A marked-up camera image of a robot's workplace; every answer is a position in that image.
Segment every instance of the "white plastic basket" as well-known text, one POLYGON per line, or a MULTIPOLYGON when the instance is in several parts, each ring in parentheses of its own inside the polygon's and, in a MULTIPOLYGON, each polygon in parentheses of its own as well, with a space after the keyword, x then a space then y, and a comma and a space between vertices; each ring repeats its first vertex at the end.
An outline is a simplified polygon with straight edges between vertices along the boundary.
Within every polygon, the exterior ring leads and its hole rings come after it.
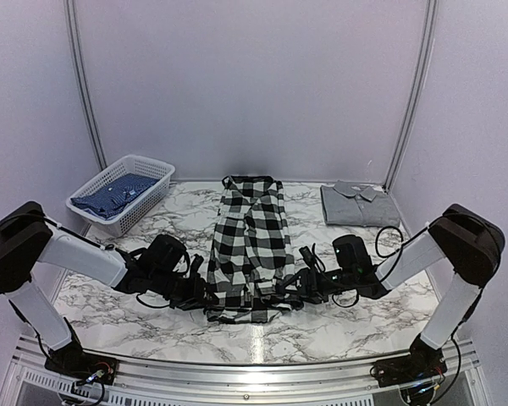
POLYGON ((66 200, 66 206, 71 211, 85 218, 93 226, 114 237, 120 237, 134 224, 139 222, 168 193, 169 180, 174 172, 175 167, 166 162, 145 158, 144 156, 127 155, 105 168, 73 193, 66 200), (71 204, 72 197, 92 195, 106 184, 110 184, 126 173, 134 173, 159 180, 151 188, 145 190, 141 196, 127 205, 122 213, 111 220, 104 220, 71 204))

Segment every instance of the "basket rim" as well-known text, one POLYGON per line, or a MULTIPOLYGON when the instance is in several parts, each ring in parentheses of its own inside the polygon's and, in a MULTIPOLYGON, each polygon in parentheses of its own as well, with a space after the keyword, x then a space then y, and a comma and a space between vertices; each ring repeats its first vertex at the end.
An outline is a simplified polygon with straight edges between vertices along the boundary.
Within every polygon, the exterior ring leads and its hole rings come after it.
POLYGON ((133 210, 136 207, 136 203, 141 202, 145 197, 147 197, 158 186, 161 186, 163 183, 168 181, 171 178, 171 175, 173 175, 174 173, 175 173, 175 166, 170 163, 167 163, 164 161, 159 161, 158 159, 149 158, 146 156, 129 154, 129 155, 119 158, 117 161, 113 162, 111 165, 106 167, 104 170, 99 172, 96 176, 92 177, 85 184, 83 184, 80 188, 78 188, 70 197, 68 197, 68 199, 66 200, 66 206, 74 213, 79 214, 80 216, 84 217, 87 220, 90 220, 91 222, 97 222, 98 224, 102 224, 103 226, 115 226, 120 223, 120 220, 122 220, 122 218, 124 216, 126 216, 128 213, 130 213, 131 210, 133 210), (122 213, 118 214, 116 217, 112 218, 111 220, 104 220, 100 217, 94 216, 93 214, 89 213, 88 211, 81 210, 80 208, 72 205, 71 198, 77 197, 81 193, 82 190, 84 190, 88 187, 89 184, 93 183, 96 179, 100 178, 103 174, 111 172, 118 165, 120 165, 123 161, 129 160, 129 159, 136 159, 136 158, 139 158, 140 161, 154 163, 157 165, 164 164, 165 166, 169 167, 169 173, 166 176, 164 176, 163 178, 161 178, 160 180, 158 180, 149 189, 145 190, 141 195, 139 195, 137 197, 137 199, 135 199, 132 202, 133 204, 130 207, 127 207, 126 209, 124 209, 122 213))

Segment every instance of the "white marble surface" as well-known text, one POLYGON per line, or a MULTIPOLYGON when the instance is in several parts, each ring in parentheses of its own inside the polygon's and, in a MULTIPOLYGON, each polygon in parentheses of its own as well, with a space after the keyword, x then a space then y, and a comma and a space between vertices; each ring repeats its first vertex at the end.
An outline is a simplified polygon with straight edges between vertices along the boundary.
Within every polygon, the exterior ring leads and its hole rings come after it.
MULTIPOLYGON (((298 249, 312 243, 317 243, 317 253, 328 269, 334 269, 331 242, 347 233, 364 238, 369 254, 376 256, 377 228, 325 226, 319 186, 284 184, 298 269, 303 266, 298 249)), ((159 233, 170 233, 185 243, 191 255, 205 258, 204 275, 222 188, 217 182, 173 185, 168 196, 122 238, 111 239, 95 228, 88 237, 133 250, 148 246, 159 233)), ((399 240, 386 237, 381 243, 381 251, 388 254, 399 240)), ((165 304, 155 296, 144 298, 154 305, 165 304)), ((353 293, 340 298, 343 305, 352 299, 353 293)), ((133 295, 70 275, 55 305, 86 348, 151 359, 269 364, 348 359, 408 348, 432 315, 437 299, 422 272, 386 297, 361 299, 352 309, 341 309, 330 301, 306 304, 303 310, 265 325, 220 325, 207 322, 201 310, 151 310, 138 304, 133 295)))

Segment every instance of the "blue clothing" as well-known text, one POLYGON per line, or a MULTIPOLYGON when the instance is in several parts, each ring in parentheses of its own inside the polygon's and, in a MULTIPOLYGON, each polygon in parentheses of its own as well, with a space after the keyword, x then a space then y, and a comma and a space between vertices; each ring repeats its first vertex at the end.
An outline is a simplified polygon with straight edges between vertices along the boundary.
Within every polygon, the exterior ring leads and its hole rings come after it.
POLYGON ((126 206, 152 187, 158 179, 128 173, 103 186, 93 195, 72 197, 75 207, 105 220, 122 213, 126 206))

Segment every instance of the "black and white checkered shirt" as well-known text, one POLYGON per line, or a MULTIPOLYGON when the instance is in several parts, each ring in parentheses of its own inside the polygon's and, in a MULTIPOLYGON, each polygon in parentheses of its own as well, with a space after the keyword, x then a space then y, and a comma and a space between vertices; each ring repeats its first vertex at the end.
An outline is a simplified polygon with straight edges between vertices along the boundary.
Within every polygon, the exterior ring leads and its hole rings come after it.
POLYGON ((207 309, 208 320, 264 323, 300 309, 295 295, 275 292, 295 273, 282 183, 237 176, 222 182, 207 275, 220 302, 207 309))

